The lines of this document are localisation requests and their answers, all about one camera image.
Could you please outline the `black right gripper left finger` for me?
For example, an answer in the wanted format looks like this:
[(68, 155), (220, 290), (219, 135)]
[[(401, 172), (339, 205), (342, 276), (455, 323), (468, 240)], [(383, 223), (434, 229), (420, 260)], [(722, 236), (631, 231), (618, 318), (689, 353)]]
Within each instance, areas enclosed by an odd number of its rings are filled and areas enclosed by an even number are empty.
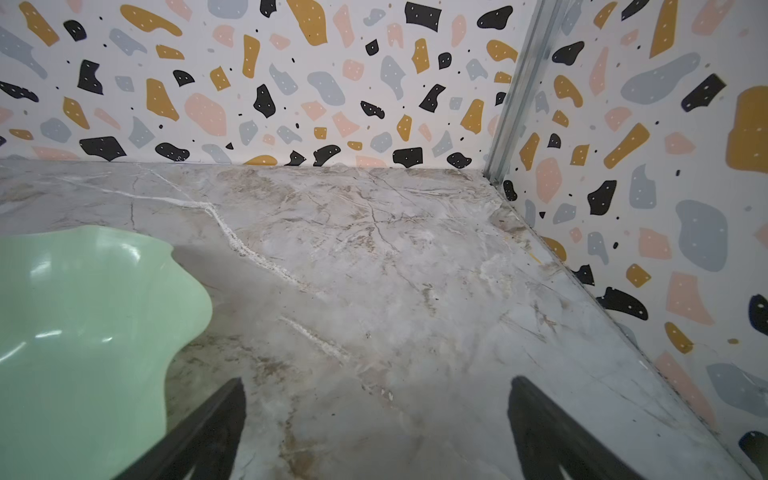
[(245, 419), (244, 385), (232, 378), (118, 477), (228, 479)]

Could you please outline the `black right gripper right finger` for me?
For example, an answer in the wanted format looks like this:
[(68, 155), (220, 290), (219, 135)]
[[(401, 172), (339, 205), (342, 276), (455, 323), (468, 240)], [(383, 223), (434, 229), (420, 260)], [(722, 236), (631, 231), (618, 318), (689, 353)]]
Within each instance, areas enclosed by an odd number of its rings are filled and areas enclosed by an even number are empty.
[(641, 477), (524, 376), (511, 381), (507, 416), (526, 479)]

